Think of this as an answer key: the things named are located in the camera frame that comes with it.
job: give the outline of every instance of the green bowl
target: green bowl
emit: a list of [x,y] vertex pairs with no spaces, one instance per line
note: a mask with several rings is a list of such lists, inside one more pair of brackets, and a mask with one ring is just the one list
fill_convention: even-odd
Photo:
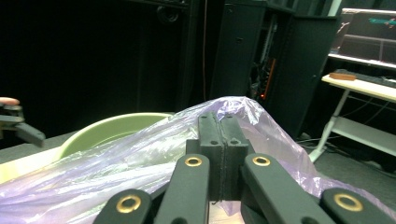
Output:
[[170,114],[164,113],[134,113],[100,120],[67,139],[60,146],[53,160],[57,161],[75,152],[136,133],[169,116]]

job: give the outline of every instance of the computer monitor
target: computer monitor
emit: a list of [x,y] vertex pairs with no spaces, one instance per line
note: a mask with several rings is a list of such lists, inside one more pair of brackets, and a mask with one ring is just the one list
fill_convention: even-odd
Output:
[[396,11],[343,8],[331,54],[396,64]]

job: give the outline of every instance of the white shelf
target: white shelf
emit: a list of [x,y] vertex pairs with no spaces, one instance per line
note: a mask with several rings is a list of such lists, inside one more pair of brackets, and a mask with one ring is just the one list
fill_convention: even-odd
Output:
[[337,118],[332,132],[396,156],[396,135],[391,133],[341,117]]
[[375,66],[375,67],[380,67],[380,68],[387,68],[390,70],[396,70],[396,64],[394,64],[394,63],[382,63],[382,62],[376,61],[376,60],[353,58],[353,57],[348,57],[348,56],[339,55],[339,54],[329,54],[329,57],[334,58],[334,59],[343,60],[346,62],[360,63],[360,64],[364,64],[367,66]]
[[358,79],[353,81],[340,80],[331,78],[329,75],[324,76],[321,80],[345,90],[359,92],[365,95],[396,103],[396,88],[386,87]]

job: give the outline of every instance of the transparent plastic bag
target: transparent plastic bag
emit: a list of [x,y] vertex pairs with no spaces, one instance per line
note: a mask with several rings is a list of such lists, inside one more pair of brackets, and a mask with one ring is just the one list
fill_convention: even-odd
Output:
[[[368,192],[318,177],[306,152],[255,101],[223,97],[0,185],[0,223],[92,223],[112,195],[124,189],[155,191],[170,180],[177,159],[185,154],[186,140],[198,138],[197,118],[207,111],[218,119],[235,114],[255,151],[276,158],[305,191],[319,197],[328,188],[350,189],[396,220]],[[219,206],[229,215],[239,211],[239,202]],[[227,223],[227,218],[210,221]]]

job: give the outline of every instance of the wire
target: wire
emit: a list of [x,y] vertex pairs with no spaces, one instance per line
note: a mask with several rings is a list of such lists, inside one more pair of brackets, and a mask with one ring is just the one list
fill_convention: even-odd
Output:
[[367,123],[370,122],[372,119],[374,119],[379,113],[381,113],[381,111],[383,111],[383,110],[385,109],[385,107],[388,106],[388,104],[389,104],[389,101],[385,102],[385,103],[381,106],[381,108],[379,108],[379,110],[376,111],[375,114],[373,114],[369,119],[367,119],[367,120],[364,122],[364,124],[367,124]]
[[[365,100],[362,100],[362,99],[354,97],[354,96],[348,96],[348,98],[349,99],[353,99],[353,100],[357,100],[357,101],[361,101],[361,102],[366,102]],[[373,102],[371,102],[370,105],[382,106],[382,105],[379,105],[379,104],[373,103]],[[391,107],[387,106],[386,109],[396,112],[396,108],[391,108]]]
[[[337,136],[333,136],[333,137],[328,137],[327,139],[334,139],[334,138],[338,138],[341,137],[341,135],[337,135]],[[318,141],[321,138],[311,138],[311,139],[306,139],[306,140],[302,140],[302,141],[296,141],[297,144],[302,143],[302,142],[311,142],[311,141]]]
[[351,112],[346,113],[345,115],[342,115],[341,117],[346,117],[346,116],[349,116],[349,115],[351,115],[351,114],[354,114],[354,113],[358,112],[359,110],[361,110],[362,108],[364,108],[365,106],[367,106],[368,104],[370,104],[370,103],[372,102],[372,100],[373,100],[373,97],[370,97],[370,99],[369,99],[368,101],[366,101],[366,103],[365,103],[364,105],[359,106],[359,107],[356,108],[355,110],[352,110]]
[[203,46],[202,46],[202,80],[203,80],[203,94],[204,101],[206,101],[206,74],[205,74],[205,48],[206,48],[206,19],[207,19],[207,0],[205,0],[204,9],[204,36],[203,36]]
[[317,148],[317,146],[304,146],[304,145],[300,145],[300,147],[303,147],[303,148],[308,148],[308,149],[315,149],[315,148]]

